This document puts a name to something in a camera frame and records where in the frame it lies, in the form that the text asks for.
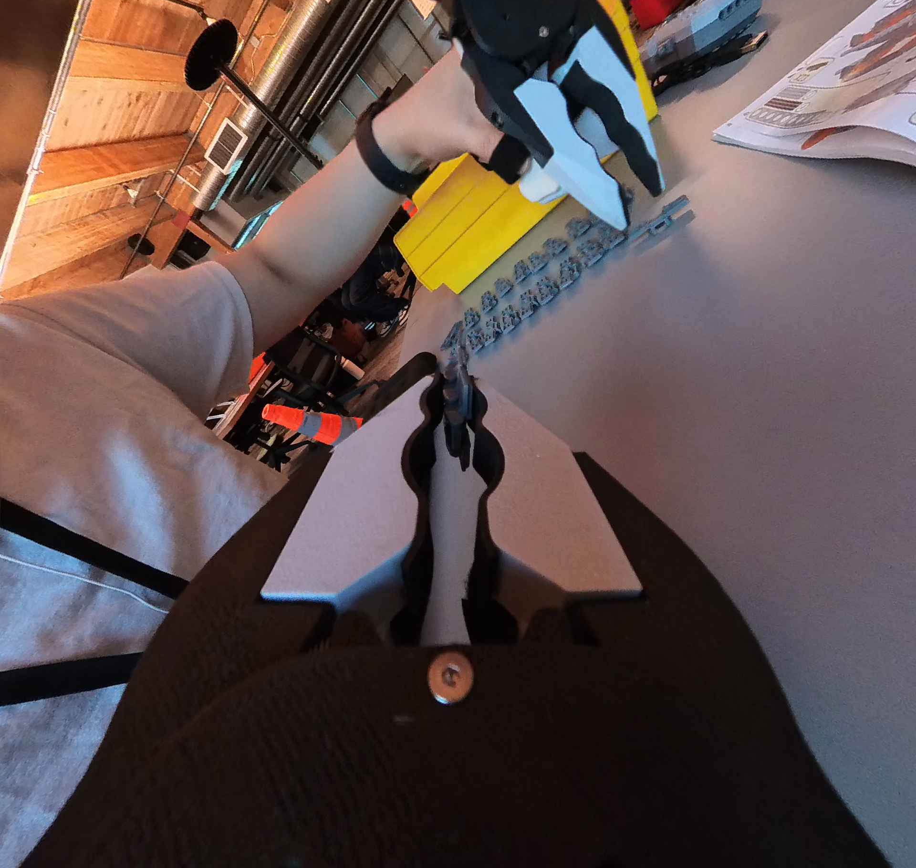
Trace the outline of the grey battery box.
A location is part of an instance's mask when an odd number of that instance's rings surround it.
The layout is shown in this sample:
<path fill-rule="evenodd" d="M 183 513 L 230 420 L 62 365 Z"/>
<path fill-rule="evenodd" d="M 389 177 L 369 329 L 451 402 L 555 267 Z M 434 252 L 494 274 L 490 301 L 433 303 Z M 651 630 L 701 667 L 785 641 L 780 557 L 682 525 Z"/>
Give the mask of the grey battery box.
<path fill-rule="evenodd" d="M 698 0 L 672 14 L 639 47 L 647 75 L 692 62 L 739 36 L 760 6 L 761 0 Z"/>

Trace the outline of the ceiling air vent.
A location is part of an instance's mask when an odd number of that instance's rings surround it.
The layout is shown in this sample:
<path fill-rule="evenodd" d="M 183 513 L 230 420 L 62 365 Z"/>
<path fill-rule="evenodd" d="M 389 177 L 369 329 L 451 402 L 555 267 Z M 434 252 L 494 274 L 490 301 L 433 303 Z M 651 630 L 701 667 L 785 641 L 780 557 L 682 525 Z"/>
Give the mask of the ceiling air vent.
<path fill-rule="evenodd" d="M 245 151 L 248 139 L 248 134 L 232 118 L 224 118 L 204 152 L 204 159 L 217 171 L 228 175 Z"/>

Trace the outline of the grey desk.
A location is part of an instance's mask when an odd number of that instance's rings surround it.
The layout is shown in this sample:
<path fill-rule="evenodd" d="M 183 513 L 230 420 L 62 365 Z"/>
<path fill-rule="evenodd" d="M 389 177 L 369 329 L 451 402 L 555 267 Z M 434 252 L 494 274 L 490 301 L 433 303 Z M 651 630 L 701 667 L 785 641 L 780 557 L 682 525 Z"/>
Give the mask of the grey desk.
<path fill-rule="evenodd" d="M 714 131 L 877 0 L 763 0 L 770 37 L 665 92 L 690 200 L 474 358 L 693 548 L 814 754 L 914 866 L 914 171 Z"/>

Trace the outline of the orange traffic cone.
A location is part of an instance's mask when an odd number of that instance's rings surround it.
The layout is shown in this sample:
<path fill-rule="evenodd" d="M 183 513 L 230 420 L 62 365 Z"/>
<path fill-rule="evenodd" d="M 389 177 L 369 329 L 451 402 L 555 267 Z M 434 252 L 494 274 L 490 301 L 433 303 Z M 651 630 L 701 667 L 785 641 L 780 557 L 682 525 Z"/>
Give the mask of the orange traffic cone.
<path fill-rule="evenodd" d="M 261 418 L 316 443 L 336 446 L 362 426 L 361 417 L 320 413 L 281 404 L 266 404 Z"/>

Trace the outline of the person's left forearm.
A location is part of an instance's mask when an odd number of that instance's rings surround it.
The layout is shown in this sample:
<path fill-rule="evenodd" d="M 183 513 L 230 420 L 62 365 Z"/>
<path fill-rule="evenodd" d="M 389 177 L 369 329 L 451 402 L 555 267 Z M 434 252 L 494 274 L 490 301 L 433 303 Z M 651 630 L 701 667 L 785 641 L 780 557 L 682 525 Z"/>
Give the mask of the person's left forearm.
<path fill-rule="evenodd" d="M 351 141 L 217 262 L 245 297 L 258 354 L 292 332 L 358 270 L 401 204 Z"/>

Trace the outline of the group of grey links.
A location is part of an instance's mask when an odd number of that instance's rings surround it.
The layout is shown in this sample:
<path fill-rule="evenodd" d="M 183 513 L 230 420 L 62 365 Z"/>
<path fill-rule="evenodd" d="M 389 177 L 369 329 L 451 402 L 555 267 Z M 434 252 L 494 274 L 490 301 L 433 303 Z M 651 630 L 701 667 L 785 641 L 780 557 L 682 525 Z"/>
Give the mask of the group of grey links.
<path fill-rule="evenodd" d="M 464 310 L 441 343 L 449 358 L 476 354 L 515 331 L 577 282 L 585 269 L 635 241 L 641 230 L 620 231 L 593 217 L 569 220 L 564 236 L 548 238 L 538 251 L 515 262 L 510 277 L 498 277 Z"/>

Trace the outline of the open instruction booklet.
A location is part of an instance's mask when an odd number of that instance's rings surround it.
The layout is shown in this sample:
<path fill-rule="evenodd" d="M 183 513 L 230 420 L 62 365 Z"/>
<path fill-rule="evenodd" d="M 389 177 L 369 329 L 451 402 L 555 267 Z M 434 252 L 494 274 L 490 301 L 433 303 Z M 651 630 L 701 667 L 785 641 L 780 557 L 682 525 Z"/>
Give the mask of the open instruction booklet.
<path fill-rule="evenodd" d="M 877 0 L 713 138 L 810 159 L 915 165 L 915 0 Z"/>

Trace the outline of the black wristband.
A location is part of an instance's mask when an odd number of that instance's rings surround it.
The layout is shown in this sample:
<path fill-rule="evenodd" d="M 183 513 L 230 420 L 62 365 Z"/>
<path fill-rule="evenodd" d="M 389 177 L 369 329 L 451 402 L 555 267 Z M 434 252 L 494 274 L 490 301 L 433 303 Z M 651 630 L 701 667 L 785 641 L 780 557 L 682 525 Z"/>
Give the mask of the black wristband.
<path fill-rule="evenodd" d="M 373 121 L 391 103 L 391 96 L 384 95 L 366 108 L 356 121 L 354 142 L 364 165 L 377 182 L 404 198 L 412 198 L 418 187 L 432 174 L 432 169 L 427 167 L 416 173 L 404 171 L 398 168 L 378 145 Z"/>

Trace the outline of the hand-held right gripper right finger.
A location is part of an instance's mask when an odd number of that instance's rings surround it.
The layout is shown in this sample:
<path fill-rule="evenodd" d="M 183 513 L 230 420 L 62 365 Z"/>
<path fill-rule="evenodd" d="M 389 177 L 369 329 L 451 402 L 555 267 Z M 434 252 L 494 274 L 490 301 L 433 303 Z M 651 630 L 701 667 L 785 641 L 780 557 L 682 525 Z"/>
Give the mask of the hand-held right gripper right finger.
<path fill-rule="evenodd" d="M 540 610 L 638 597 L 642 585 L 569 446 L 487 386 L 475 386 L 469 426 L 485 490 L 468 628 L 526 630 Z"/>

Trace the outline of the short grey track strip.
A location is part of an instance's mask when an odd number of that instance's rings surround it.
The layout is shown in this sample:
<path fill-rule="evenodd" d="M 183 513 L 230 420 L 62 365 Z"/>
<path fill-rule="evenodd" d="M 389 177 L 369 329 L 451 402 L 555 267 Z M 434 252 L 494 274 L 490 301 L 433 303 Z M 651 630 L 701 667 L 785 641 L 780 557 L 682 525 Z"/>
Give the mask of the short grey track strip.
<path fill-rule="evenodd" d="M 664 205 L 656 216 L 631 227 L 626 235 L 626 242 L 635 244 L 647 237 L 657 237 L 675 225 L 692 220 L 693 216 L 690 198 L 682 195 Z"/>

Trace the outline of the yellow plastic bin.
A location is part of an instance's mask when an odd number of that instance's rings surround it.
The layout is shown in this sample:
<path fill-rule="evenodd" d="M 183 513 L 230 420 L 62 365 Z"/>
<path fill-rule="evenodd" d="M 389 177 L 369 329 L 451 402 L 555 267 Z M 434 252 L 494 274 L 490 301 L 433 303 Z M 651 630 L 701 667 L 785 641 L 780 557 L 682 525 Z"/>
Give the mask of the yellow plastic bin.
<path fill-rule="evenodd" d="M 534 203 L 465 154 L 418 188 L 395 244 L 426 288 L 460 293 L 566 199 Z"/>

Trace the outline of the person's left hand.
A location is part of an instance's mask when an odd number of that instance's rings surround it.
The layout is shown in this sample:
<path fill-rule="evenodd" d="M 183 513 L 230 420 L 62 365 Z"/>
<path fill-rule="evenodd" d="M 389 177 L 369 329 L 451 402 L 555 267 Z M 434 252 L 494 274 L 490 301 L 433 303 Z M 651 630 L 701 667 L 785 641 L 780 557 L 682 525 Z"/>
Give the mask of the person's left hand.
<path fill-rule="evenodd" d="M 479 110 L 456 47 L 374 117 L 372 129 L 381 152 L 411 174 L 465 153 L 488 163 L 503 137 Z"/>

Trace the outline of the black pole with disc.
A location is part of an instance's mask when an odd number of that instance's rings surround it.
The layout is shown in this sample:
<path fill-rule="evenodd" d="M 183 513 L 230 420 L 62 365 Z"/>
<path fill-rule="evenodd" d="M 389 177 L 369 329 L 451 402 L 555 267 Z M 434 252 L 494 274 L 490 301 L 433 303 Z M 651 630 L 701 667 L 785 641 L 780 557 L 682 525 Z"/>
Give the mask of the black pole with disc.
<path fill-rule="evenodd" d="M 237 30 L 229 20 L 214 21 L 209 25 L 200 34 L 185 58 L 185 83 L 191 90 L 201 92 L 211 87 L 220 78 L 226 80 L 301 157 L 307 159 L 315 168 L 321 169 L 323 167 L 321 161 L 293 136 L 274 110 L 262 101 L 231 67 L 237 41 Z"/>

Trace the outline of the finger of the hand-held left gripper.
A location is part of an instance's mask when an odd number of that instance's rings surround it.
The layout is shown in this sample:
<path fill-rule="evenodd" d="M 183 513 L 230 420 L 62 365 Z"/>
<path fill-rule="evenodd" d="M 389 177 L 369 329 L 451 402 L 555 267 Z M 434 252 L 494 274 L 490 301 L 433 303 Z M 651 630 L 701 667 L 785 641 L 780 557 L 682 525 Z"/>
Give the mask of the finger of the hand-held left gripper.
<path fill-rule="evenodd" d="M 535 78 L 516 84 L 514 96 L 552 151 L 544 170 L 583 206 L 617 230 L 629 223 L 622 189 L 605 170 L 593 146 L 574 128 L 556 84 Z"/>
<path fill-rule="evenodd" d="M 665 190 L 655 141 L 626 50 L 618 51 L 591 27 L 554 72 L 571 109 L 573 128 L 600 160 L 622 152 L 630 170 L 654 197 Z"/>

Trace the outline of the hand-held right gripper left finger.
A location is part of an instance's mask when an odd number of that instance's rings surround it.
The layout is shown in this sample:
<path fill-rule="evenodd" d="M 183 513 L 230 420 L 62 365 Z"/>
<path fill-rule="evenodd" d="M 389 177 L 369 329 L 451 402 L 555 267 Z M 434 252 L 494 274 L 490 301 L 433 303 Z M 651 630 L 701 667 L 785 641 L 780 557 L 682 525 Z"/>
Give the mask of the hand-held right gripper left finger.
<path fill-rule="evenodd" d="M 429 374 L 333 450 L 261 588 L 266 601 L 329 604 L 359 612 L 384 643 L 407 602 L 402 564 L 416 542 L 420 500 L 403 467 L 426 423 Z"/>

